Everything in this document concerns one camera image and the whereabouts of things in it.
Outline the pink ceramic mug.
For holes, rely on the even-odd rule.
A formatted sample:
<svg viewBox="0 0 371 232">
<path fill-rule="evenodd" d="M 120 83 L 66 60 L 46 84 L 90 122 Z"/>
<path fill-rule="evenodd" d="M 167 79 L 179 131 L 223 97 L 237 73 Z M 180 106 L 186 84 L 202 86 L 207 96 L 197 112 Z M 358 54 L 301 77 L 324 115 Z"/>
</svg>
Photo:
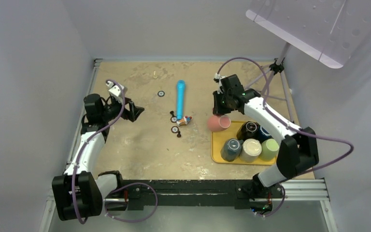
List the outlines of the pink ceramic mug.
<svg viewBox="0 0 371 232">
<path fill-rule="evenodd" d="M 228 129 L 231 119 L 227 115 L 212 115 L 207 121 L 207 127 L 211 132 L 220 132 Z"/>
</svg>

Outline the black ceramic mug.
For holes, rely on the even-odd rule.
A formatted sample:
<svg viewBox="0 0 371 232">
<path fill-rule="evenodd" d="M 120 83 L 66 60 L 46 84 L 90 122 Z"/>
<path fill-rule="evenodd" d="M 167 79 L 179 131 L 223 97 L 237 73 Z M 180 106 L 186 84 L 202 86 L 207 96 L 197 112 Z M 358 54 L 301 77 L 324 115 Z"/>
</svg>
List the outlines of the black ceramic mug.
<svg viewBox="0 0 371 232">
<path fill-rule="evenodd" d="M 237 132 L 238 140 L 258 139 L 259 124 L 253 121 L 245 122 Z"/>
</svg>

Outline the grey teal ceramic mug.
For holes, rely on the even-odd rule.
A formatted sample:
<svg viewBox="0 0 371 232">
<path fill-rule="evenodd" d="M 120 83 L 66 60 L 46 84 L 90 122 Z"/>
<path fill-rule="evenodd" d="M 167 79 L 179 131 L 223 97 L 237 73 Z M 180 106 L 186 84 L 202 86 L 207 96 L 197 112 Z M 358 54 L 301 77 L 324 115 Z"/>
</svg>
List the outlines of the grey teal ceramic mug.
<svg viewBox="0 0 371 232">
<path fill-rule="evenodd" d="M 220 155 L 225 161 L 234 161 L 242 151 L 243 140 L 228 139 L 221 148 Z"/>
</svg>

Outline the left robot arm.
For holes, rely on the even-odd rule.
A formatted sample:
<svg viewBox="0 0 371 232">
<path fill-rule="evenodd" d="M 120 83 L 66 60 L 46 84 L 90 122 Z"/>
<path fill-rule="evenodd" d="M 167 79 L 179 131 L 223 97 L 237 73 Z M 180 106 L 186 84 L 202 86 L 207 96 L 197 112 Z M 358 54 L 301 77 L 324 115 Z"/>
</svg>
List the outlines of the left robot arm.
<svg viewBox="0 0 371 232">
<path fill-rule="evenodd" d="M 136 106 L 130 98 L 125 98 L 124 104 L 113 95 L 108 99 L 111 102 L 99 94 L 84 97 L 86 114 L 81 119 L 78 151 L 64 173 L 52 180 L 57 213 L 62 221 L 86 222 L 88 217 L 101 214 L 108 194 L 118 198 L 125 191 L 119 171 L 103 172 L 96 180 L 92 170 L 107 141 L 111 123 L 118 119 L 134 122 L 144 108 Z"/>
</svg>

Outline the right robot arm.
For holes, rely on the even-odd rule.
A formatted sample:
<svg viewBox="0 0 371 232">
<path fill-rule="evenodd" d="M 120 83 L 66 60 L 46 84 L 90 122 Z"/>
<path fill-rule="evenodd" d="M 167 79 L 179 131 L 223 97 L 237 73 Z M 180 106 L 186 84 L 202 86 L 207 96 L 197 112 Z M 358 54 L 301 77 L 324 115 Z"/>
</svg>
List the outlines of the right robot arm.
<svg viewBox="0 0 371 232">
<path fill-rule="evenodd" d="M 251 192 L 263 197 L 271 187 L 292 179 L 319 163 L 315 131 L 290 123 L 265 102 L 253 89 L 244 89 L 237 75 L 220 76 L 214 81 L 219 89 L 213 92 L 213 114 L 222 116 L 237 110 L 259 123 L 278 143 L 276 163 L 253 176 Z"/>
</svg>

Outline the dark blue ceramic mug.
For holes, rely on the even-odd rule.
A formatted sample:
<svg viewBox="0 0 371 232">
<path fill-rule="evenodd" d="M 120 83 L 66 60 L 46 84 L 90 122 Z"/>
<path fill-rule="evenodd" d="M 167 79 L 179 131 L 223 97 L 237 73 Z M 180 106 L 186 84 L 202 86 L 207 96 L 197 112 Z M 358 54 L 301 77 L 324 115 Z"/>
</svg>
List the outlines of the dark blue ceramic mug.
<svg viewBox="0 0 371 232">
<path fill-rule="evenodd" d="M 263 143 L 264 141 L 271 138 L 272 136 L 262 126 L 259 126 L 257 140 L 260 141 L 260 143 Z"/>
</svg>

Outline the cream white ceramic mug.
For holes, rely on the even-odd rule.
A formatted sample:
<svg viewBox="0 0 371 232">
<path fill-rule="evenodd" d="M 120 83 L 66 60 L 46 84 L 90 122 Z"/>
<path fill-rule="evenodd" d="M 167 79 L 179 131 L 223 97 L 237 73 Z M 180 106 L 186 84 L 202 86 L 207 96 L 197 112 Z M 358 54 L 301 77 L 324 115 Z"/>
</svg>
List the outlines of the cream white ceramic mug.
<svg viewBox="0 0 371 232">
<path fill-rule="evenodd" d="M 239 158 L 247 163 L 255 161 L 262 152 L 262 145 L 256 139 L 247 139 L 242 143 Z"/>
</svg>

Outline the light green ceramic mug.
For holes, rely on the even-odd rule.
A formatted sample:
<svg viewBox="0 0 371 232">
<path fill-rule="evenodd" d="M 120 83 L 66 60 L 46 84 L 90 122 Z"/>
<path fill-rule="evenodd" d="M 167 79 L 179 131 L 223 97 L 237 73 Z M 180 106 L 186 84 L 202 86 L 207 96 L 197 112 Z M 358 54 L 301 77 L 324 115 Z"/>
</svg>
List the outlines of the light green ceramic mug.
<svg viewBox="0 0 371 232">
<path fill-rule="evenodd" d="M 262 144 L 262 151 L 259 158 L 264 161 L 270 161 L 275 158 L 279 152 L 279 144 L 274 139 L 265 140 Z"/>
</svg>

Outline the blue toy microphone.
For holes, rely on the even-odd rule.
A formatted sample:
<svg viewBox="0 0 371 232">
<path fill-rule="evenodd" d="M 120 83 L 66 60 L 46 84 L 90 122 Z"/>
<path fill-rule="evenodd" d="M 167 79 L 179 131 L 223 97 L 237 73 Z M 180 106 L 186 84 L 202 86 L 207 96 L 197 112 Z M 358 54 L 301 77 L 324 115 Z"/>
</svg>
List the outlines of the blue toy microphone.
<svg viewBox="0 0 371 232">
<path fill-rule="evenodd" d="M 177 120 L 180 120 L 183 117 L 185 88 L 186 88 L 185 81 L 179 80 L 176 85 L 176 89 L 177 89 L 176 118 Z"/>
</svg>

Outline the translucent perforated panel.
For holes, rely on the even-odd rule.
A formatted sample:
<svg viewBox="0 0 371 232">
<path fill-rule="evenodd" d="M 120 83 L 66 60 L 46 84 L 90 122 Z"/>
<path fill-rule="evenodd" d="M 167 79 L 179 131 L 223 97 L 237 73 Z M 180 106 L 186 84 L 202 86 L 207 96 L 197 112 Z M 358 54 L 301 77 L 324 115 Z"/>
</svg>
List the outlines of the translucent perforated panel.
<svg viewBox="0 0 371 232">
<path fill-rule="evenodd" d="M 371 0 L 254 0 L 245 15 L 332 69 L 371 32 Z"/>
</svg>

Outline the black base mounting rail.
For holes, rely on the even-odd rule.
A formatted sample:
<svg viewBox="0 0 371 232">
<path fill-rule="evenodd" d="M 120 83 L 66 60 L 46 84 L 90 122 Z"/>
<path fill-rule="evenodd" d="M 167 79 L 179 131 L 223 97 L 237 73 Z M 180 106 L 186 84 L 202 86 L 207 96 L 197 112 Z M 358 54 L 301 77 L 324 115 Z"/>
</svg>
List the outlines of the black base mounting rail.
<svg viewBox="0 0 371 232">
<path fill-rule="evenodd" d="M 272 200 L 283 196 L 282 186 L 254 187 L 251 179 L 238 180 L 122 180 L 122 190 L 105 198 L 112 211 L 143 210 L 145 206 L 202 206 L 255 209 L 269 212 Z"/>
</svg>

